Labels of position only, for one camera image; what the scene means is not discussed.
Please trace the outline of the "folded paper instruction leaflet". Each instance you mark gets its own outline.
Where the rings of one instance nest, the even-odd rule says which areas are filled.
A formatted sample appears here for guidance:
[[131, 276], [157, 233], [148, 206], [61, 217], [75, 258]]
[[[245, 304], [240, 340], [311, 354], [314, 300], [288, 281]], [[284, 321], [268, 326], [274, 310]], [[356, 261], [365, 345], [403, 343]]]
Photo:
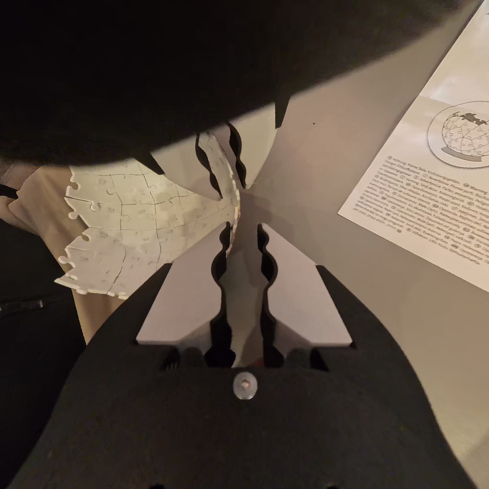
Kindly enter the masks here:
[[338, 214], [488, 291], [488, 1]]

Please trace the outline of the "partly built white puzzle ball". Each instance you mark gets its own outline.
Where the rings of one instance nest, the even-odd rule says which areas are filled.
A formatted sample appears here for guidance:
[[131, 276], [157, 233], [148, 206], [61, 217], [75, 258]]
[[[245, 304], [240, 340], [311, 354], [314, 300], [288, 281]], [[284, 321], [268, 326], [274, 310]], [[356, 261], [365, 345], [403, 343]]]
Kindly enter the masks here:
[[217, 138], [199, 136], [223, 198], [198, 195], [157, 175], [135, 159], [114, 165], [70, 166], [65, 201], [69, 218], [87, 229], [65, 247], [58, 261], [71, 269], [55, 283], [79, 294], [106, 294], [125, 300], [161, 266], [230, 223], [228, 250], [240, 217], [240, 194]]

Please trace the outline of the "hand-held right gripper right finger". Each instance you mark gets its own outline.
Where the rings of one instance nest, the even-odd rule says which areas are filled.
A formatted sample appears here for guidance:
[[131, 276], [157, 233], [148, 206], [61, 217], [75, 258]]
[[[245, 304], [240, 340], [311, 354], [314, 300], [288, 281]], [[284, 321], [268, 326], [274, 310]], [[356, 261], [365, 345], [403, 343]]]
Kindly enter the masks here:
[[315, 262], [265, 223], [258, 225], [257, 239], [267, 280], [260, 315], [265, 365], [283, 365], [294, 350], [351, 346]]

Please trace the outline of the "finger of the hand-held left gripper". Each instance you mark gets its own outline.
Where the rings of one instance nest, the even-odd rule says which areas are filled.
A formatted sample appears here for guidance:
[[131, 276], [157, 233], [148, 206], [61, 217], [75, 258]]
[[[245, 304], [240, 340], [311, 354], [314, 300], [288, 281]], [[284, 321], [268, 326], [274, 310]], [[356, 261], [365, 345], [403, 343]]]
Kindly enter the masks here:
[[275, 105], [269, 104], [227, 123], [229, 145], [244, 189], [250, 188], [263, 167], [277, 134]]
[[201, 132], [152, 152], [168, 180], [208, 199], [223, 199], [220, 181], [223, 149], [212, 134]]

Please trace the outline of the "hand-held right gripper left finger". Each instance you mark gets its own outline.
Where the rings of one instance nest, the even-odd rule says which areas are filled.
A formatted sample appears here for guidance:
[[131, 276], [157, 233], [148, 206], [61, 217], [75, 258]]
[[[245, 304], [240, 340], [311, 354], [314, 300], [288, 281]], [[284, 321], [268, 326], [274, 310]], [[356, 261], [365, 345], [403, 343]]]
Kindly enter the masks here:
[[220, 279], [231, 224], [223, 222], [177, 257], [136, 336], [141, 345], [199, 350], [208, 365], [233, 365], [232, 331]]

